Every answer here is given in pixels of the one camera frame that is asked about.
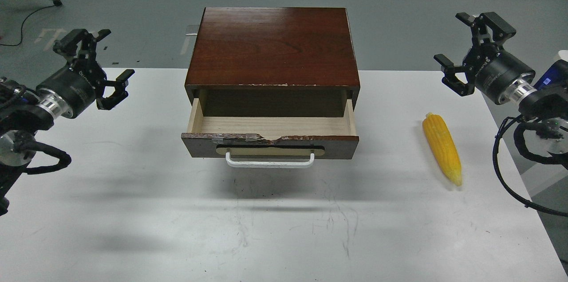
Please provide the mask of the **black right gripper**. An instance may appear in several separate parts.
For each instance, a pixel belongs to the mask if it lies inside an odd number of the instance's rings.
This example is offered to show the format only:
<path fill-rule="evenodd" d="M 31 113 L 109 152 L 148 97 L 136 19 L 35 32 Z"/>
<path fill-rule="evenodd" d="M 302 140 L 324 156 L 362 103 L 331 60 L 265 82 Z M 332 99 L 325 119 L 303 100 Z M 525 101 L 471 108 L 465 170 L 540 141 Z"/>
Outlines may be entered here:
<path fill-rule="evenodd" d="M 436 54 L 442 66 L 442 83 L 460 96 L 469 96 L 475 88 L 480 90 L 493 103 L 501 105 L 509 102 L 506 90 L 517 80 L 532 82 L 536 74 L 527 64 L 505 51 L 503 44 L 512 38 L 517 30 L 495 12 L 485 12 L 478 16 L 466 12 L 456 14 L 471 30 L 472 46 L 463 58 L 463 64 L 455 66 L 445 55 Z M 464 73 L 466 82 L 456 74 Z"/>

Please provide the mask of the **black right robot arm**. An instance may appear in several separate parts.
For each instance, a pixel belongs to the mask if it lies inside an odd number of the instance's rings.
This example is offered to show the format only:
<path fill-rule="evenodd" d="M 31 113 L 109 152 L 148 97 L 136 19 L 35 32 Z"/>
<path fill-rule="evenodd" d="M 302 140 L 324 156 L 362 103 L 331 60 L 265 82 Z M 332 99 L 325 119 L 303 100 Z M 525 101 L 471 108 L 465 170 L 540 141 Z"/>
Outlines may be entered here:
<path fill-rule="evenodd" d="M 567 61 L 556 60 L 538 80 L 535 71 L 510 52 L 504 43 L 517 31 L 495 12 L 456 14 L 456 19 L 471 31 L 471 48 L 461 64 L 436 54 L 442 67 L 442 83 L 459 96 L 482 92 L 498 106 L 513 103 L 519 115 L 505 117 L 495 135 L 493 168 L 504 189 L 524 207 L 548 215 L 566 217 L 564 211 L 544 207 L 517 194 L 507 185 L 498 162 L 499 145 L 504 134 L 515 125 L 513 140 L 519 154 L 543 165 L 567 167 Z"/>

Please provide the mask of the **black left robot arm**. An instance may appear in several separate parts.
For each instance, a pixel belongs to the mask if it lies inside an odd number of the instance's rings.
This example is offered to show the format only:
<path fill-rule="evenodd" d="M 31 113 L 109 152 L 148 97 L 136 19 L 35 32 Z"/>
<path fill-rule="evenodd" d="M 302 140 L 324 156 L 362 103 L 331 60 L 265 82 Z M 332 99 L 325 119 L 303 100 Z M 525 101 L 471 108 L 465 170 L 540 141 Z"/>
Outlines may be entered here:
<path fill-rule="evenodd" d="M 99 30 L 97 35 L 74 29 L 55 41 L 53 51 L 63 56 L 66 64 L 34 89 L 1 78 L 1 215 L 8 212 L 6 193 L 20 175 L 51 173 L 71 163 L 70 155 L 62 149 L 38 142 L 38 131 L 52 128 L 58 117 L 78 117 L 93 103 L 99 110 L 111 110 L 128 97 L 126 87 L 134 70 L 124 70 L 109 80 L 96 60 L 98 42 L 110 33 L 109 29 Z"/>

